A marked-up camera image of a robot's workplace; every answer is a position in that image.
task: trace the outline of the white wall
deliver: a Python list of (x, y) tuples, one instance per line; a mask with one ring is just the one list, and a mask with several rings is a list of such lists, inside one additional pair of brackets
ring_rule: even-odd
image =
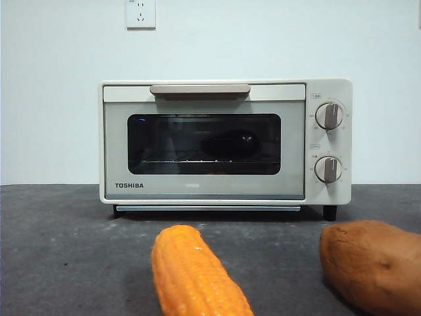
[(2, 1), (2, 184), (98, 181), (102, 80), (354, 83), (353, 182), (421, 183), (418, 0)]

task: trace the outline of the brand text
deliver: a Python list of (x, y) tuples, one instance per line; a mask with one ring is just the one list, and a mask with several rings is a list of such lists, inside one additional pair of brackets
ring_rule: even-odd
[(143, 188), (143, 183), (116, 183), (116, 188)]

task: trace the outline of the potato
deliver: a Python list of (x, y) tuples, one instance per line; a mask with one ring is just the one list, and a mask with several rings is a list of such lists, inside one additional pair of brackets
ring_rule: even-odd
[(378, 221), (326, 227), (320, 261), (331, 284), (375, 315), (421, 315), (421, 235)]

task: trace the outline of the timer knob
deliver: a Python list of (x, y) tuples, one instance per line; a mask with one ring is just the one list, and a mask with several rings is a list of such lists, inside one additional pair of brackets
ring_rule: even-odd
[(325, 130), (333, 130), (342, 122), (342, 110), (337, 103), (325, 103), (316, 111), (316, 122)]
[(317, 161), (314, 171), (320, 181), (332, 183), (341, 176), (342, 166), (335, 157), (327, 156)]

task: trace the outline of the corn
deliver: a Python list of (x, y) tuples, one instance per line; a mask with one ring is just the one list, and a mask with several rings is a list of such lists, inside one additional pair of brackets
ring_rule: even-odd
[(176, 225), (161, 231), (151, 261), (165, 316), (253, 316), (241, 288), (195, 228)]

